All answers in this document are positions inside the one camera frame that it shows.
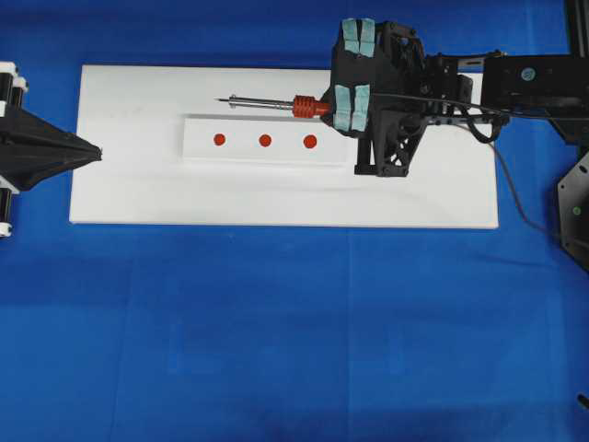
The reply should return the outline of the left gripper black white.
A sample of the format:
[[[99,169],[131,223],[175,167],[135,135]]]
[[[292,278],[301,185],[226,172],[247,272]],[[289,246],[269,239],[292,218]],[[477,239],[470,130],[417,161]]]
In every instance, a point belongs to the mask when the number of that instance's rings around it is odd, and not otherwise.
[[[15,194],[29,191],[52,176],[101,160],[101,151],[97,146],[20,108],[27,92],[28,82],[18,74],[17,66],[13,62],[2,61],[1,148],[56,148],[7,149],[1,152],[2,238],[12,235],[10,211]]]

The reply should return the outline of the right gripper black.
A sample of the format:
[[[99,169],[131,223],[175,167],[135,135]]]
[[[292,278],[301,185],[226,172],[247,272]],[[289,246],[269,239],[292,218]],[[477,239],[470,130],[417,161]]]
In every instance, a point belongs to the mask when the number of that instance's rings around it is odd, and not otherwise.
[[[404,178],[431,119],[469,102],[466,56],[427,55],[415,29],[345,18],[332,50],[330,108],[319,119],[358,139],[356,175]]]

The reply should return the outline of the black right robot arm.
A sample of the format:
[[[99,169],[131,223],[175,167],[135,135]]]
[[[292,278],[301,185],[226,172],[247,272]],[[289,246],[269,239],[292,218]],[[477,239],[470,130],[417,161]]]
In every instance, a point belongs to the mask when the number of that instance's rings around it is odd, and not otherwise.
[[[512,118],[547,120],[567,140],[588,121],[588,61],[501,51],[426,54],[417,31],[347,18],[319,118],[357,142],[357,175],[405,177],[426,129],[464,125],[492,143]]]

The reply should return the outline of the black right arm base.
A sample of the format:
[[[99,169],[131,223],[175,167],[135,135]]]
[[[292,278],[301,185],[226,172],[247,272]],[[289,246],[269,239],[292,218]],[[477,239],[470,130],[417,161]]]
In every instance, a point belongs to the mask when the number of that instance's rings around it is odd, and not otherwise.
[[[560,244],[588,272],[588,152],[557,184]]]

